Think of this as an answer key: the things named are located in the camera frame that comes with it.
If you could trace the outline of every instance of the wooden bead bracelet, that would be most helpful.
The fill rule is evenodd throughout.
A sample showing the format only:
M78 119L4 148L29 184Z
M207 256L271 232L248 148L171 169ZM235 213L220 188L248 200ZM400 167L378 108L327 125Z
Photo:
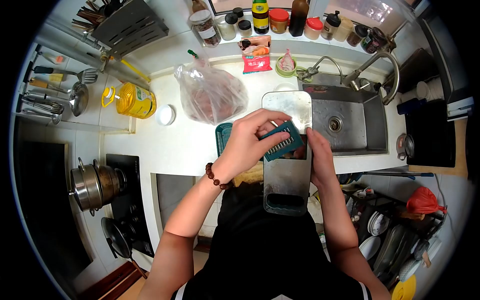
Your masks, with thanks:
M231 188L232 185L233 185L231 181L228 182L228 183L221 183L220 184L220 180L215 179L215 175L212 172L212 165L213 165L213 163L208 163L205 166L205 173L207 174L209 179L213 179L213 185L215 185L215 186L219 185L221 190L226 190L226 189Z

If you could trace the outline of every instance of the yellow oil bottle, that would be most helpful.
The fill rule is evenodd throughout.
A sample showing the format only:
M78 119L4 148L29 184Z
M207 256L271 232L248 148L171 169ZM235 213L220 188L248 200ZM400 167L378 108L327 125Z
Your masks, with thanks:
M102 106L117 101L117 113L139 119L152 116L156 110L155 95L139 86L124 83L117 87L106 87L102 95Z

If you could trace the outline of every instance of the stainless steel sink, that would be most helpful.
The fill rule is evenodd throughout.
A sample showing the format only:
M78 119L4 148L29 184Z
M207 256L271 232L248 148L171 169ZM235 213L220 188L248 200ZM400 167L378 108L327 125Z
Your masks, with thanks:
M369 83L357 81L359 86ZM318 73L311 83L298 84L312 97L313 128L330 142L334 156L388 153L385 106L375 82L354 91L340 84L339 75Z

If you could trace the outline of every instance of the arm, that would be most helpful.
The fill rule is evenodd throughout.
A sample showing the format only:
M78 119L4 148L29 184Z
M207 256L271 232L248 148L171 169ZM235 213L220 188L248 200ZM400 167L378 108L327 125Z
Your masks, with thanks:
M212 165L215 179L229 182L253 167L272 146L289 138L287 132L277 132L258 140L275 128L271 120L279 125L289 119L282 112L259 109L233 122L225 150ZM204 175L183 197L165 224L150 275L138 299L170 299L175 290L193 277L193 239L220 192L213 180Z
M358 237L335 175L332 150L319 132L307 129L313 151L312 183L317 186L324 217L325 238L331 261L342 272L363 283L372 299L389 299L386 287L373 274L358 249Z

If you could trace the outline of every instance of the frying pan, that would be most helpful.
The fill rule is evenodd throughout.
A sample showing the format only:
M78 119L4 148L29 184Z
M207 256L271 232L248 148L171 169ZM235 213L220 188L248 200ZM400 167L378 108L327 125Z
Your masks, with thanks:
M127 233L129 224L122 224L112 218L102 218L102 229L108 246L112 250L113 256L117 258L117 254L123 258L130 259L135 268L147 279L147 275L138 266L137 262L132 258L132 240Z

